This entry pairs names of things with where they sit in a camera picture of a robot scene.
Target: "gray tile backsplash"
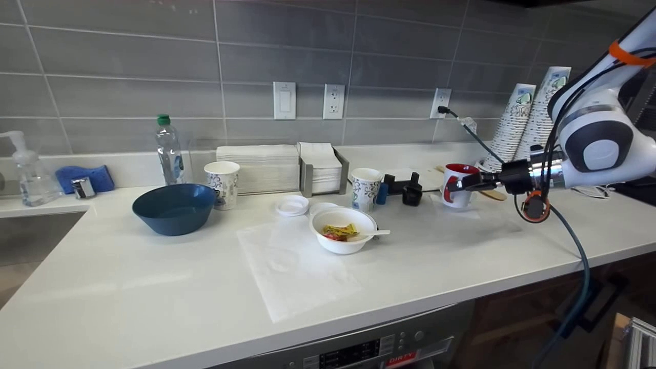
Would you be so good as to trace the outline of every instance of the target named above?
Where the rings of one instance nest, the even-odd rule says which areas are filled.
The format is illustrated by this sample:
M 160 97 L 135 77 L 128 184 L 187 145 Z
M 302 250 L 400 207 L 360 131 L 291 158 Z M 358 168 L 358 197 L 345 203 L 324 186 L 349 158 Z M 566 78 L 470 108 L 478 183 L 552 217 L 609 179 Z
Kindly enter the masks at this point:
M 450 107 L 492 137 L 517 82 L 539 85 L 556 63 L 575 77 L 647 10 L 646 2 L 627 12 L 494 0 L 0 0 L 0 131 L 25 131 L 43 155 L 149 151 L 153 117 L 171 114 L 190 149 L 444 142 L 461 137 L 429 110 L 433 90 L 450 89 Z M 271 82 L 297 85 L 295 122 L 273 120 Z M 346 86 L 342 122 L 321 120 L 324 85 Z

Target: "napkin holder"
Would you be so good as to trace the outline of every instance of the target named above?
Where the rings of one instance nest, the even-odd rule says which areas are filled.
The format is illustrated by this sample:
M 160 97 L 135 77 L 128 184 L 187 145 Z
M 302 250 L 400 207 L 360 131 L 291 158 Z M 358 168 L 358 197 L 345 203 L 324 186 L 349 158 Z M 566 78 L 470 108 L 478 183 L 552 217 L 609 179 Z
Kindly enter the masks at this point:
M 341 193 L 346 193 L 346 181 L 349 181 L 349 162 L 345 156 L 341 156 L 336 149 L 335 151 L 335 158 L 342 164 L 342 173 L 341 173 L 341 189 L 339 190 L 333 190 L 333 193 L 313 193 L 311 189 L 311 183 L 313 183 L 313 167 L 311 164 L 306 164 L 304 158 L 302 160 L 302 175 L 299 175 L 299 186 L 302 186 L 302 193 L 304 197 L 316 197 L 316 196 L 341 196 Z

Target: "electrical outlet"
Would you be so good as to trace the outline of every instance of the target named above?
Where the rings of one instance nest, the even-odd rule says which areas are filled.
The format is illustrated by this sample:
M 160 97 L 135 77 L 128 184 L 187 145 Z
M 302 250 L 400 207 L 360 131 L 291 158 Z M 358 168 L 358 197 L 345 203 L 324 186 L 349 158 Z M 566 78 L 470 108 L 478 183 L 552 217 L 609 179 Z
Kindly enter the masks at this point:
M 273 82 L 273 120 L 295 120 L 295 82 Z
M 429 117 L 442 120 L 446 116 L 436 114 L 439 107 L 449 107 L 450 102 L 450 90 L 449 89 L 435 89 L 433 107 Z
M 324 85 L 324 120 L 345 117 L 345 85 Z

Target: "white mug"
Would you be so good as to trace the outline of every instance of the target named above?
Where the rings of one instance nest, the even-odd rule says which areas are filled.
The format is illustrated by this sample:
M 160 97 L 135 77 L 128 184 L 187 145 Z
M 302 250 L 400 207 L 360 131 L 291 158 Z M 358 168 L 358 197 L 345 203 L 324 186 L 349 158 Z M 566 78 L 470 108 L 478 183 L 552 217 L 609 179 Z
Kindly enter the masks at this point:
M 453 186 L 457 186 L 466 177 L 480 175 L 480 170 L 470 164 L 446 164 L 444 168 L 440 201 L 450 210 L 466 210 L 470 206 L 471 190 L 453 190 Z
M 206 186 L 217 190 L 219 206 L 231 210 L 238 203 L 238 173 L 235 162 L 209 162 L 203 170 L 206 175 Z
M 375 168 L 352 170 L 352 207 L 358 212 L 374 212 L 377 190 L 382 189 L 383 175 Z

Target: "blue sponge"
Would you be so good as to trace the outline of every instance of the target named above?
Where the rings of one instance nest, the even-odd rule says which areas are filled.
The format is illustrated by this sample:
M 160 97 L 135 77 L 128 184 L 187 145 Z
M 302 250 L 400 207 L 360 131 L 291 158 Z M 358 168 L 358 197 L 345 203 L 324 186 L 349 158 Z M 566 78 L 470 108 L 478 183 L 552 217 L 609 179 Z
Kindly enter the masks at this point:
M 106 167 L 98 167 L 98 168 L 82 168 L 82 167 L 61 167 L 55 173 L 59 186 L 65 196 L 74 193 L 74 184 L 71 181 L 75 179 L 88 179 L 90 184 L 95 186 L 97 193 L 105 193 L 105 190 L 113 190 L 115 189 L 115 181 L 108 175 Z

